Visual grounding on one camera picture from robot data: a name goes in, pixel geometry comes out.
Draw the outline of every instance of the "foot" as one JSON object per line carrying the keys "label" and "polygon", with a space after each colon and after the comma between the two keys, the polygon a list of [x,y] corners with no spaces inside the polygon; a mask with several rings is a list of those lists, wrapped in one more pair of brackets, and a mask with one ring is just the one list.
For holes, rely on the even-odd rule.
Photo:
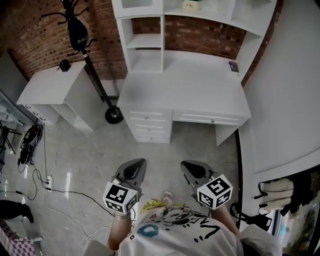
{"label": "foot", "polygon": [[34,217],[32,216],[32,213],[31,213],[31,210],[30,210],[30,207],[27,206],[27,205],[24,205],[24,213],[23,213],[23,217],[27,217],[29,219],[29,221],[31,223],[34,223]]}
{"label": "foot", "polygon": [[173,196],[169,191],[164,191],[162,196],[162,202],[165,204],[165,206],[172,205]]}

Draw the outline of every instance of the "white t-shirt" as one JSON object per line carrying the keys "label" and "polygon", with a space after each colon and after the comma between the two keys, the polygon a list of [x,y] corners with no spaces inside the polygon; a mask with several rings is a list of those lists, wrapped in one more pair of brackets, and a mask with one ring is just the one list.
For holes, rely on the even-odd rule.
{"label": "white t-shirt", "polygon": [[[169,206],[148,210],[120,244],[118,252],[105,247],[103,252],[97,253],[98,247],[104,245],[90,241],[91,245],[88,244],[83,255],[243,256],[240,239],[241,236],[236,237],[215,219],[188,207]],[[275,237],[255,225],[249,226],[249,230],[244,232],[244,239],[262,256],[282,255]]]}

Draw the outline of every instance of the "bracelet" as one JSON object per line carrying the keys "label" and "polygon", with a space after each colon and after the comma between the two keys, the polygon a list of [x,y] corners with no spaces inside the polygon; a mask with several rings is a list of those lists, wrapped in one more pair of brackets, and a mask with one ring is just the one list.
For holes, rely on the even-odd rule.
{"label": "bracelet", "polygon": [[127,215],[124,215],[124,216],[119,216],[119,215],[113,214],[113,217],[118,220],[125,220],[125,219],[128,219],[129,217],[131,217],[131,213],[129,212]]}

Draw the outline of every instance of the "round black base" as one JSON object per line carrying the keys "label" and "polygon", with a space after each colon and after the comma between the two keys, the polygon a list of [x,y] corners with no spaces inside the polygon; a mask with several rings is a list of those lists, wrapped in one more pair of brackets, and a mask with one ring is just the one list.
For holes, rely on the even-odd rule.
{"label": "round black base", "polygon": [[112,125],[119,124],[124,116],[122,115],[120,108],[117,106],[109,107],[109,109],[105,112],[105,120]]}

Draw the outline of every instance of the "blue circle print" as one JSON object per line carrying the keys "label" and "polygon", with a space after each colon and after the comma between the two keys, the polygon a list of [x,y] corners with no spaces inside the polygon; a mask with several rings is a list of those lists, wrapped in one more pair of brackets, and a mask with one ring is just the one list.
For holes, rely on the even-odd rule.
{"label": "blue circle print", "polygon": [[148,224],[140,227],[137,231],[138,234],[141,234],[145,237],[152,238],[159,233],[159,228],[156,225]]}

